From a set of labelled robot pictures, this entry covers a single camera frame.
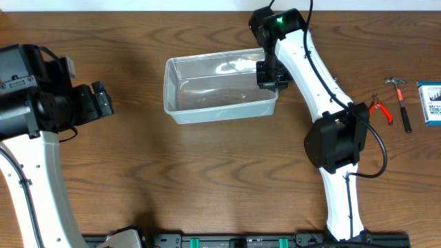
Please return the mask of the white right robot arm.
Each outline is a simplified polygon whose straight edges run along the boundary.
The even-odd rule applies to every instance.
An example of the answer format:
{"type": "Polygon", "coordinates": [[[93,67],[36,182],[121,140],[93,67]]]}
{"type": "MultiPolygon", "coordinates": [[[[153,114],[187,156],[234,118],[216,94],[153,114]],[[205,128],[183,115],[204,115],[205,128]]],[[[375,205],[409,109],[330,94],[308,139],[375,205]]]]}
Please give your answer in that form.
{"type": "Polygon", "coordinates": [[[265,58],[256,64],[260,89],[273,92],[293,82],[304,98],[313,125],[304,139],[307,157],[325,186],[327,231],[337,241],[350,241],[364,230],[354,176],[365,147],[369,110],[343,92],[320,58],[309,19],[293,8],[275,13],[257,9],[249,28],[265,58]]]}

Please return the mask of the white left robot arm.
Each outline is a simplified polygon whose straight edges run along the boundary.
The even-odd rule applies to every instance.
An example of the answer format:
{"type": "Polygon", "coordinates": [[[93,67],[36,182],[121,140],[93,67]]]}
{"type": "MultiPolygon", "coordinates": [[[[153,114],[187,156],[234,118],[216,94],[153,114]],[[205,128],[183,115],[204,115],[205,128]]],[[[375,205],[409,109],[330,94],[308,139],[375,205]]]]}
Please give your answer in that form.
{"type": "Polygon", "coordinates": [[[87,247],[61,174],[59,133],[111,116],[103,82],[73,86],[74,64],[43,46],[1,49],[1,171],[25,247],[87,247]]]}

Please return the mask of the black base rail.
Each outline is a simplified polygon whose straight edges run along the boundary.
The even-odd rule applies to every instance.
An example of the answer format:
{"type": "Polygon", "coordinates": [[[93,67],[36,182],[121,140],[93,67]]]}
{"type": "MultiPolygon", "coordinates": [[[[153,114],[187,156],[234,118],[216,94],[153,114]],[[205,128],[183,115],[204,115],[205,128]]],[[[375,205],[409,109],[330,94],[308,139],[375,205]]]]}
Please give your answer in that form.
{"type": "Polygon", "coordinates": [[[113,236],[86,236],[88,247],[151,248],[297,248],[297,247],[410,247],[406,234],[364,233],[350,241],[337,241],[328,234],[301,231],[292,235],[263,236],[146,236],[131,229],[113,236]]]}

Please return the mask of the clear plastic container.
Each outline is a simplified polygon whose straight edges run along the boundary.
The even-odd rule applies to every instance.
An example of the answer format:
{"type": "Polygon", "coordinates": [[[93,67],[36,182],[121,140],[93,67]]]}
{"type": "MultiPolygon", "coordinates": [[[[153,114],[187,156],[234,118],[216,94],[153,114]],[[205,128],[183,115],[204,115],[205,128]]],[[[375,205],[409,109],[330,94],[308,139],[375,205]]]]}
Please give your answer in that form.
{"type": "Polygon", "coordinates": [[[167,60],[163,106],[178,124],[270,116],[278,93],[257,85],[263,49],[234,50],[167,60]]]}

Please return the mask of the small red black hammer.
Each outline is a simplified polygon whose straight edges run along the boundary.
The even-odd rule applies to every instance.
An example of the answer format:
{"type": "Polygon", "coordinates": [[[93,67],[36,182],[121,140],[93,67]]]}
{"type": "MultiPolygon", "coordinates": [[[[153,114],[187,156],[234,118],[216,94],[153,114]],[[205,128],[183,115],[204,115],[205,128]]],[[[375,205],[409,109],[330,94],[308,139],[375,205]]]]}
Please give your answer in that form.
{"type": "Polygon", "coordinates": [[[410,124],[410,120],[409,120],[409,115],[407,113],[407,109],[404,103],[404,99],[402,96],[402,91],[401,91],[401,86],[403,85],[407,85],[408,81],[400,78],[400,77],[390,77],[390,78],[386,78],[385,79],[385,83],[386,84],[391,84],[395,86],[396,89],[396,93],[397,93],[397,97],[398,97],[398,101],[400,104],[400,111],[401,111],[401,115],[402,115],[402,122],[403,122],[403,126],[404,126],[404,130],[406,133],[412,133],[412,129],[411,129],[411,124],[410,124]]]}

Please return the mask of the red handled pliers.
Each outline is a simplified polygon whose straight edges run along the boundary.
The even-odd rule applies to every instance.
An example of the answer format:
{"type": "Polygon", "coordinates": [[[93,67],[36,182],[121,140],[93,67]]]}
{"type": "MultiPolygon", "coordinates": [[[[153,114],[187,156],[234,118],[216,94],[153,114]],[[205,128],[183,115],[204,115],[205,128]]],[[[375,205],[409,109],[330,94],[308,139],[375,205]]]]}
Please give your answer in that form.
{"type": "Polygon", "coordinates": [[[390,111],[383,105],[382,101],[380,100],[379,94],[372,95],[372,102],[369,106],[370,116],[372,116],[376,109],[379,109],[386,116],[388,125],[393,125],[393,117],[390,111]]]}

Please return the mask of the blue white small box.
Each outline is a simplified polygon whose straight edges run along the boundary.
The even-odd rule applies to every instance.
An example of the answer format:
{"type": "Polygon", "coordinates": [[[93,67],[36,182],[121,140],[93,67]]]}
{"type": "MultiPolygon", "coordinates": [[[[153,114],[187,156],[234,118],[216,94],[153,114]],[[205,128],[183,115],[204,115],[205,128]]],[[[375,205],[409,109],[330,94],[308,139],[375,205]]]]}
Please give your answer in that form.
{"type": "Polygon", "coordinates": [[[440,126],[440,82],[418,81],[422,113],[427,126],[440,126]]]}

